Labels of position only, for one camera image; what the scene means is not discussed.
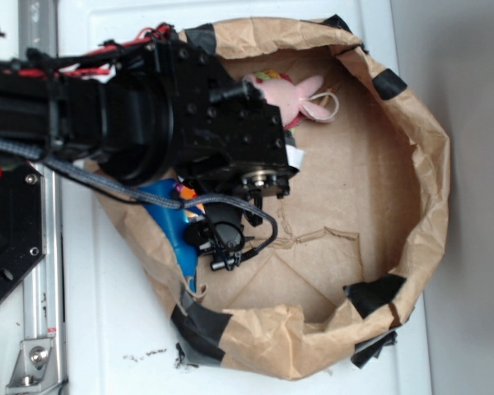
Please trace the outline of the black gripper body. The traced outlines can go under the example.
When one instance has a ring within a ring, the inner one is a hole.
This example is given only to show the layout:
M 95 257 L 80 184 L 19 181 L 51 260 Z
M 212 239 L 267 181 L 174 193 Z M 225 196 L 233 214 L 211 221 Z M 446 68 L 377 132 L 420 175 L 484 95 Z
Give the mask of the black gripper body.
M 173 170 L 199 193 L 284 198 L 297 168 L 289 163 L 278 107 L 253 83 L 232 78 L 202 49 L 153 43 L 156 169 Z

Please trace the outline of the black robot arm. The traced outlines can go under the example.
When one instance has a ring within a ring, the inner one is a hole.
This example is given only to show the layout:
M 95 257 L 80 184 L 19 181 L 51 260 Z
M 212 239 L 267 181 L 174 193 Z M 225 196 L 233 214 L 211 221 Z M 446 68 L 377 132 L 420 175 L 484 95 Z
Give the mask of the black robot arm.
M 0 62 L 0 138 L 39 158 L 94 160 L 131 187 L 173 170 L 199 193 L 281 198 L 299 169 L 260 90 L 203 49 L 160 36 Z

